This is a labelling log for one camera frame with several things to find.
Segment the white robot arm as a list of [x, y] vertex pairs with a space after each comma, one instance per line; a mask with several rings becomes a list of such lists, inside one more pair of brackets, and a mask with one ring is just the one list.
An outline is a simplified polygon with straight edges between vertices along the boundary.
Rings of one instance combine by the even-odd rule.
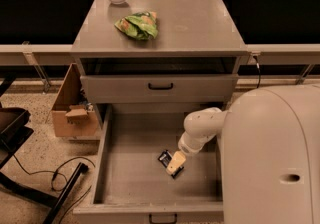
[[217, 138], [225, 224], [320, 224], [320, 85], [262, 87], [188, 114], [167, 172]]

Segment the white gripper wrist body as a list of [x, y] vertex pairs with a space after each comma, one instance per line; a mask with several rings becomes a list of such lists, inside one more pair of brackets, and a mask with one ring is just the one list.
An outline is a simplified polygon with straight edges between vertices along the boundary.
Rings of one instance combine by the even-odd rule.
[[184, 132], [181, 138], [179, 139], [178, 148], [186, 156], [193, 156], [198, 154], [207, 142], [208, 142], [207, 137], [196, 138]]

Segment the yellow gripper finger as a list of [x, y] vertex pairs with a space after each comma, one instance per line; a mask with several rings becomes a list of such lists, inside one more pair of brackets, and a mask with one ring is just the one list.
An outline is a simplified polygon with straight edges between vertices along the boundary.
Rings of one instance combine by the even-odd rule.
[[173, 175], [178, 171], [178, 169], [185, 163], [186, 156], [182, 151], [176, 151], [172, 156], [168, 166], [166, 167], [166, 172], [169, 175]]

